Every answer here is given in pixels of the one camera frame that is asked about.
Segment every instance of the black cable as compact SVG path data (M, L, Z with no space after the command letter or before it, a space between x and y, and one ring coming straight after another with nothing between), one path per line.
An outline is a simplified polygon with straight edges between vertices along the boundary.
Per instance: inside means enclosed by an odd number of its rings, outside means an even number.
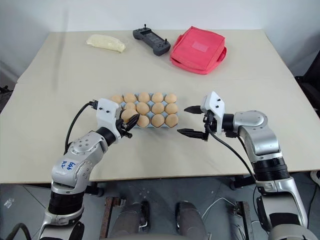
M241 143L241 145L242 145L242 147L243 147L246 155L248 155L246 146L245 146L245 144L244 144L244 141L242 141L241 137L239 137L239 136L237 136L237 138L238 138L238 140L240 141L240 143Z
M257 190L257 186L255 186L254 190L253 190L253 194L252 194L252 202L253 202L253 208L254 208L254 211L255 211L255 214L257 215L258 219L259 219L259 215L258 215L258 211L257 211L257 208L256 208L256 205L255 205L255 193L256 193L256 190Z
M64 154L66 154L68 152L68 148L69 148L69 138L70 138L70 134L71 134L71 130L74 127L78 117L80 116L80 114L85 110L86 107L92 105L92 102L88 102L86 103L80 110L79 112L75 115L73 121L71 122L71 125L69 127L68 133L66 134L66 138L65 138L65 143L64 143Z
M256 190L257 190L257 185L255 186L255 188L253 190L252 202L253 202L253 207L254 207L255 214L258 216L258 212L257 212L256 205L255 205L255 193L256 193Z
M307 226L308 229L309 229L309 218L310 218L311 206L312 206L312 203L314 202L314 199L315 199L315 196L316 196L316 193L317 193L317 188L318 188L318 184L315 184L313 196L312 196L312 198L311 198L311 202L310 202L310 206L309 206L309 211L308 211L308 226Z
M248 170L248 172L250 173L251 177L254 179L254 181L256 181L256 178L254 176L254 174L252 173L251 169L249 168L249 166L247 165L247 163L245 162L245 160L239 155L239 153L237 153L236 150L234 150L228 143L224 142L223 140L221 140L220 138L218 138L214 132L210 129L210 127L207 125L206 130L210 133L210 135L217 140L219 143L223 144L224 146L226 146L228 149L230 149L240 160L241 162L244 164L244 166L246 167L246 169Z
M12 229L12 231L10 232L10 234L6 237L5 240L12 240L15 238L17 232L19 231L19 229L21 229L24 232L25 238L26 240L31 240L31 236L29 233L29 230L27 228L26 225L24 225L23 223L18 223L17 225L14 226L14 228Z

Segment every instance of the plastic-wrapped bread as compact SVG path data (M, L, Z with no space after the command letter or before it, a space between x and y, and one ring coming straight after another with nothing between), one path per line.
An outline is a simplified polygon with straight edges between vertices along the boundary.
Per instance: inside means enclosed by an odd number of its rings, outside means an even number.
M119 39L113 36L93 34L91 35L86 44L91 45L96 48L108 49L113 51L118 51L122 53L126 49L126 45Z

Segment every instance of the white wall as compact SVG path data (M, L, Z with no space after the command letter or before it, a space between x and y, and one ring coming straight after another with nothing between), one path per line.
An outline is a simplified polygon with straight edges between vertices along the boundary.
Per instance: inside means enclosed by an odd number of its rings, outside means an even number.
M320 49L319 0L0 0L0 76L16 81L50 31L144 23L155 30L264 29L294 75Z

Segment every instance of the chair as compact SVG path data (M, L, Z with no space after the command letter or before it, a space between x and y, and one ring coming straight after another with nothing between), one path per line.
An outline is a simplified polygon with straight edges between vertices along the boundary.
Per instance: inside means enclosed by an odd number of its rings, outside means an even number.
M5 105L9 101L9 98L12 95L12 90L8 89L8 86L0 87L0 113L5 108Z
M320 51L304 76L294 78L320 117Z

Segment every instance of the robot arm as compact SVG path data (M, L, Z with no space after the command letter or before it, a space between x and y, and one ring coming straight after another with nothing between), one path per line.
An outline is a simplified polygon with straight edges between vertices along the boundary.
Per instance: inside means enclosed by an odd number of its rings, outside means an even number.
M255 110L226 114L225 104L215 92L205 96L201 106L191 106L185 111L204 113L205 132L178 129L187 137L207 141L209 133L225 132L227 137L241 137L244 140L245 151L255 173L255 183L261 193L261 197L257 198L257 208L262 228L269 232L274 229L277 237L283 228L283 238L290 231L295 231L300 233L299 238L304 239L302 235L310 232L307 230L307 214L295 180L288 173L279 142L268 127L267 116Z
M139 114L124 123L121 107L108 99L92 102L97 110L97 131L90 131L72 142L67 153L52 169L51 198L44 212L38 239L81 239L84 225L79 221L84 211L83 196L90 174L112 143L118 143L137 123Z

